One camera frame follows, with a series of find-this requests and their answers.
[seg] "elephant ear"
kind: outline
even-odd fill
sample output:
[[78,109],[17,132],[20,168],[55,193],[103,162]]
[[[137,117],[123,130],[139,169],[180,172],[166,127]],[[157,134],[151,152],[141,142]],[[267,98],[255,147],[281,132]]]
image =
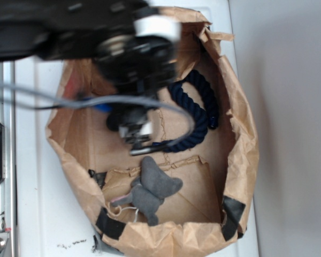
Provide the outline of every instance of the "elephant ear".
[[164,199],[177,193],[182,188],[183,181],[169,177],[152,157],[146,156],[141,163],[141,184],[159,199]]

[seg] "black tape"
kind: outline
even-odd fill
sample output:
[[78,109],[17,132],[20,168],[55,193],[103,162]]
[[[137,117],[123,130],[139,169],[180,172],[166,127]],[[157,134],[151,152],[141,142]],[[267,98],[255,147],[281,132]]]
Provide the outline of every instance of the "black tape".
[[115,255],[124,256],[122,252],[113,248],[112,246],[106,244],[104,241],[101,240],[101,236],[95,231],[95,235],[93,236],[94,245],[92,248],[92,252],[95,253],[96,250],[107,252]]
[[243,233],[238,232],[238,239],[242,238],[243,236],[244,236],[244,234],[243,234]]
[[108,237],[118,240],[124,231],[125,223],[113,220],[107,215],[107,210],[101,208],[101,212],[97,218],[96,226]]
[[236,199],[232,199],[228,196],[224,196],[223,207],[224,207],[224,210],[226,211],[227,220],[226,220],[226,224],[222,228],[222,232],[225,240],[228,241],[237,232],[239,222],[245,210],[246,205],[242,202],[239,202]]
[[88,170],[88,173],[90,177],[93,178],[95,182],[97,182],[98,186],[102,189],[105,185],[107,172],[96,173],[94,170]]

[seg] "brown paper bag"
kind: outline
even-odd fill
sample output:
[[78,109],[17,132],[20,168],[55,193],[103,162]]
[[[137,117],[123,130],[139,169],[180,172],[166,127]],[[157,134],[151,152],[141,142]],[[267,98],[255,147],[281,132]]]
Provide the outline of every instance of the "brown paper bag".
[[[206,256],[241,237],[247,226],[258,166],[258,138],[244,92],[225,56],[220,41],[233,36],[209,31],[210,23],[193,10],[177,7],[162,12],[182,22],[178,80],[196,69],[204,75],[219,104],[219,127],[204,141],[179,153],[153,153],[169,176],[184,181],[156,213],[160,223],[149,227],[135,210],[112,208],[109,201],[126,194],[140,172],[143,156],[130,156],[116,132],[105,126],[107,114],[95,109],[58,109],[51,114],[47,137],[57,152],[65,175],[83,210],[102,240],[127,256]],[[195,88],[184,90],[200,106]],[[114,87],[98,73],[91,60],[67,61],[58,94],[75,98],[81,93],[107,95]],[[159,98],[176,105],[166,88]],[[186,123],[177,114],[159,109],[150,114],[157,132],[153,141],[184,133]],[[107,172],[100,189],[88,170]]]

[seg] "blue object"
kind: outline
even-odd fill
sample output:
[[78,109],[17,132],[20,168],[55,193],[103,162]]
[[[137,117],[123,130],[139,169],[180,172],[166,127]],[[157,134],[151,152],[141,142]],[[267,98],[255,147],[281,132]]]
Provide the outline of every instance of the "blue object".
[[[184,82],[191,83],[197,89],[204,103],[205,110],[183,91],[182,84]],[[210,84],[197,70],[192,70],[184,80],[177,81],[169,85],[168,90],[171,94],[172,100],[182,108],[186,109],[195,120],[195,129],[188,138],[164,150],[166,153],[177,153],[193,148],[197,144],[202,143],[208,132],[207,127],[215,129],[218,126],[219,107]],[[152,145],[157,146],[159,144],[161,143],[154,142]]]
[[[90,99],[92,99],[92,97],[85,97],[82,100],[88,101]],[[110,107],[108,104],[105,104],[105,103],[97,104],[97,105],[93,106],[93,108],[95,108],[96,110],[99,110],[101,112],[110,112],[113,109],[112,107]]]

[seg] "plush toy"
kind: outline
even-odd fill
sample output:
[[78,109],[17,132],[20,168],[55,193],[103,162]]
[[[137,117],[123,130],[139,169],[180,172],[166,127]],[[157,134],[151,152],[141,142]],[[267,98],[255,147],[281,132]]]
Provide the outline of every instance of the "plush toy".
[[111,200],[112,206],[131,203],[145,215],[149,226],[155,226],[158,225],[156,211],[166,197],[182,188],[183,181],[169,177],[152,157],[146,156],[141,163],[141,175],[132,181],[131,186],[132,190],[128,195]]

